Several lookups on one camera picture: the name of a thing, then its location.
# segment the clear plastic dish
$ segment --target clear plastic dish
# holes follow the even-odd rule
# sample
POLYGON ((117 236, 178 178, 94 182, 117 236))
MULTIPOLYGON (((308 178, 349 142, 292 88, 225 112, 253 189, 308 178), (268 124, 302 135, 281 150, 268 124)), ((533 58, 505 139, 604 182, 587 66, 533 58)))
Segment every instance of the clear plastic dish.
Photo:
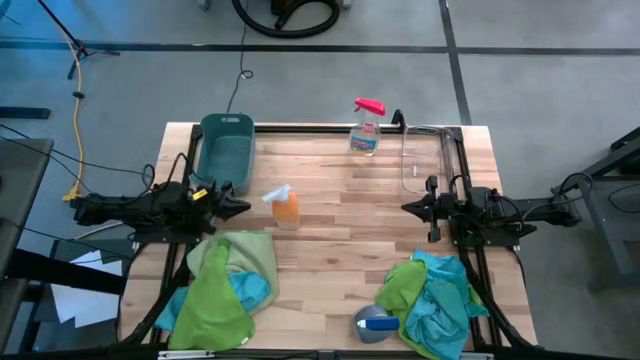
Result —
POLYGON ((425 181, 438 177, 438 188, 449 186, 453 177, 453 133, 444 127, 407 126, 402 138, 402 187, 419 197, 427 193, 425 181))

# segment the paper sheet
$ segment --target paper sheet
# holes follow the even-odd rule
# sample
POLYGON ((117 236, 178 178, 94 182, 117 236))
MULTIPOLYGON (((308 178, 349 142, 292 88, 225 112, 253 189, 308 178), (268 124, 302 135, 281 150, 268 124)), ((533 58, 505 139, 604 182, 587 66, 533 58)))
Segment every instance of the paper sheet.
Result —
MULTIPOLYGON (((100 251, 94 251, 71 262, 93 261, 78 265, 122 275, 122 261, 103 264, 100 259, 100 251)), ((54 284, 51 285, 51 290, 60 322, 75 317, 76 328, 113 319, 118 315, 118 295, 54 284)))

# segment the crumpled towel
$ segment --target crumpled towel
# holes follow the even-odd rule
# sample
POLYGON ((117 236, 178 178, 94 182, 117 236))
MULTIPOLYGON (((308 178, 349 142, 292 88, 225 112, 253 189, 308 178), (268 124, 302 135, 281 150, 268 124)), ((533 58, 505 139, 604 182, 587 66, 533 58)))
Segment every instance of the crumpled towel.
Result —
POLYGON ((268 232, 229 231, 216 233, 210 239, 201 241, 187 254, 187 265, 194 276, 197 277, 200 273, 206 252, 220 239, 225 239, 231 244, 229 260, 225 265, 227 274, 253 272, 260 275, 269 284, 269 294, 264 301, 250 311, 251 315, 255 315, 271 304, 280 291, 276 252, 271 234, 268 232))
POLYGON ((436 257, 416 249, 413 260, 427 264, 427 281, 409 316, 407 334, 442 359, 458 359, 469 338, 469 318, 489 316, 457 257, 436 257))
POLYGON ((406 322, 411 307, 415 303, 425 281, 427 280, 427 266, 422 260, 411 260, 404 264, 395 265, 384 279, 384 286, 376 295, 376 304, 400 320, 398 335, 418 354, 429 359, 438 358, 422 344, 416 343, 407 334, 406 322))
MULTIPOLYGON (((254 272, 245 271, 229 274, 229 282, 231 282, 233 291, 247 312, 251 312, 257 308, 271 292, 269 283, 263 279, 262 276, 254 272)), ((188 287, 176 290, 167 306, 165 306, 158 316, 158 319, 156 319, 155 327, 173 332, 178 314, 180 314, 180 310, 182 310, 182 306, 187 299, 188 291, 188 287)))
POLYGON ((251 315, 233 291, 225 266, 231 244, 215 241, 205 252, 176 320, 169 350, 228 350, 245 344, 254 333, 251 315))

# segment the red spray nozzle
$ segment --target red spray nozzle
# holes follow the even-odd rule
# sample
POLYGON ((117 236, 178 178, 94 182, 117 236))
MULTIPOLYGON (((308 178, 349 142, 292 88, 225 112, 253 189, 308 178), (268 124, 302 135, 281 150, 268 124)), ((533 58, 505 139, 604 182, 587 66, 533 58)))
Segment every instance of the red spray nozzle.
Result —
POLYGON ((372 113, 380 116, 384 116, 386 114, 386 110, 384 108, 384 104, 380 101, 367 99, 367 98, 357 98, 356 99, 356 111, 360 109, 365 109, 367 111, 371 111, 372 113))

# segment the wooden table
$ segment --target wooden table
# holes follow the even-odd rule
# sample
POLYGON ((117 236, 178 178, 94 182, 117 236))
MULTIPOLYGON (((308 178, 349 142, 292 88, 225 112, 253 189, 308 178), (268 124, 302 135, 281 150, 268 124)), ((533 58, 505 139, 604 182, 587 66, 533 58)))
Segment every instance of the wooden table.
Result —
MULTIPOLYGON (((187 152, 192 125, 167 124, 156 168, 158 181, 166 179, 175 156, 187 152)), ((473 185, 501 190, 488 128, 462 129, 473 185)), ((423 151, 437 151, 440 146, 428 136, 419 141, 423 151)), ((244 197, 252 209, 220 224, 221 229, 268 231, 274 238, 280 295, 254 317, 255 336, 246 348, 408 349, 398 337, 365 345, 350 333, 351 316, 373 303, 384 275, 394 264, 406 262, 414 248, 457 255, 445 223, 442 241, 430 244, 429 224, 400 209, 418 199, 402 186, 401 144, 402 136, 383 135, 375 156, 362 157, 347 150, 346 134, 256 134, 251 191, 244 197), (279 230, 260 199, 282 184, 290 184, 300 202, 302 226, 296 231, 279 230)), ((421 189, 427 175, 440 174, 437 159, 416 160, 421 173, 405 186, 421 189)), ((174 179, 179 181, 182 171, 181 165, 174 179)), ((156 300, 166 252, 167 245, 152 244, 134 262, 122 301, 120 338, 131 333, 156 300)), ((496 302, 520 333, 535 343, 514 255, 504 248, 487 248, 486 253, 496 302)), ((483 326, 483 335, 489 340, 487 329, 483 326)))

